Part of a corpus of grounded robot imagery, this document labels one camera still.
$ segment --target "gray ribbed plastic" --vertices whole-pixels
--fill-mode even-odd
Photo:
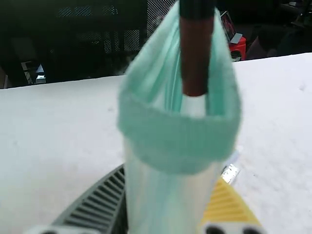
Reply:
[[[88,189],[53,225],[92,228],[102,234],[126,234],[128,223],[123,165]]]

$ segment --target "mint green plastic bag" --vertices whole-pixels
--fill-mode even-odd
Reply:
[[[130,234],[195,233],[239,127],[240,100],[218,11],[204,115],[182,112],[178,8],[129,66],[119,96]]]

